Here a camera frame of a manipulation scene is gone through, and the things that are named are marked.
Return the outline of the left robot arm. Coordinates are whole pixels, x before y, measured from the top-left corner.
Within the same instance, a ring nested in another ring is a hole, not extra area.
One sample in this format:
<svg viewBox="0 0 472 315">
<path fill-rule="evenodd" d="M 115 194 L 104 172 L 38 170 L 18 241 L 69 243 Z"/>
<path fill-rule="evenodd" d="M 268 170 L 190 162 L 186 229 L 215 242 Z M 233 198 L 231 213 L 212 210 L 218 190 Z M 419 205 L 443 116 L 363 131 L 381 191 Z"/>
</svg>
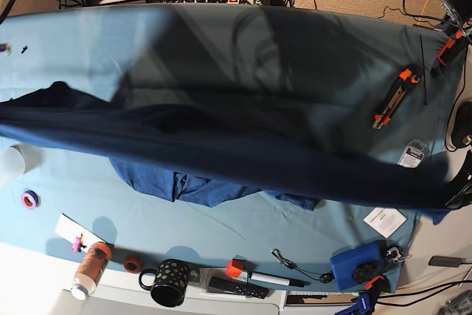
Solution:
<svg viewBox="0 0 472 315">
<path fill-rule="evenodd" d="M 471 53 L 471 0 L 441 0 L 447 13 L 446 19 L 457 29 L 437 53 L 436 59 L 444 69 L 460 54 Z M 454 118 L 451 135 L 446 140 L 453 148 L 471 149 L 471 99 L 454 103 L 451 116 Z M 457 210 L 471 204 L 471 152 L 465 154 L 465 160 L 456 176 L 448 185 L 451 198 L 445 205 L 450 210 Z"/>
</svg>

